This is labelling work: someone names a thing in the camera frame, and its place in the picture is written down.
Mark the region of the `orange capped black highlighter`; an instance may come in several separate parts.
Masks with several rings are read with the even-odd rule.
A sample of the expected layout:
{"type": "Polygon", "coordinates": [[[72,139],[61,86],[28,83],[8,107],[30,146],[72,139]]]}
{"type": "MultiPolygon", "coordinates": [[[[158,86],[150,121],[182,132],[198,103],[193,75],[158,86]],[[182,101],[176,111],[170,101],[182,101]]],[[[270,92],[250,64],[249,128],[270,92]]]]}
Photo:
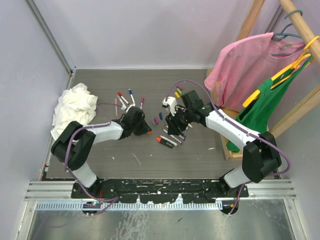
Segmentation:
{"type": "Polygon", "coordinates": [[[161,138],[161,137],[157,137],[156,140],[157,140],[160,144],[162,144],[162,145],[164,145],[164,146],[166,146],[166,147],[168,147],[168,148],[170,148],[170,149],[172,149],[172,148],[174,147],[174,145],[173,145],[172,143],[170,143],[169,141],[167,141],[167,140],[165,140],[165,139],[163,139],[163,138],[161,138]]]}

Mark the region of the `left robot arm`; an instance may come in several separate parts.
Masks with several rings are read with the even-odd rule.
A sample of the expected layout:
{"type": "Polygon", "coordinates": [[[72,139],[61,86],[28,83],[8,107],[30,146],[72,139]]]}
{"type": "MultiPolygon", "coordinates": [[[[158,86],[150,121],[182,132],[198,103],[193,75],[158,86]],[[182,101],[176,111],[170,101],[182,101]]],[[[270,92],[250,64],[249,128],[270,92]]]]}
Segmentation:
{"type": "Polygon", "coordinates": [[[131,135],[141,136],[151,131],[142,109],[132,106],[120,118],[107,123],[82,125],[77,121],[70,122],[50,151],[83,186],[82,192],[88,198],[95,198],[100,193],[100,185],[96,183],[98,177],[87,163],[92,146],[122,140],[131,135]]]}

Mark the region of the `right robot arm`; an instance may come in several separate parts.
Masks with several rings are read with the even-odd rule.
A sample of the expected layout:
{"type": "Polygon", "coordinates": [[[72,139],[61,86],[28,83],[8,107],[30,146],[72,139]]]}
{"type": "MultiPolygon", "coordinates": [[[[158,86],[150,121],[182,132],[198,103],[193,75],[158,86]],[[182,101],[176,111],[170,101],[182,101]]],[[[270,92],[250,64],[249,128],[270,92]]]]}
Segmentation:
{"type": "Polygon", "coordinates": [[[182,105],[171,96],[162,101],[168,112],[165,120],[170,135],[178,136],[189,124],[197,123],[218,132],[242,151],[241,166],[218,179],[219,191],[223,196],[231,197],[238,186],[247,182],[259,183],[281,166],[281,157],[275,149],[276,141],[271,133],[260,134],[244,127],[215,104],[204,103],[195,90],[183,94],[181,99],[182,105]]]}

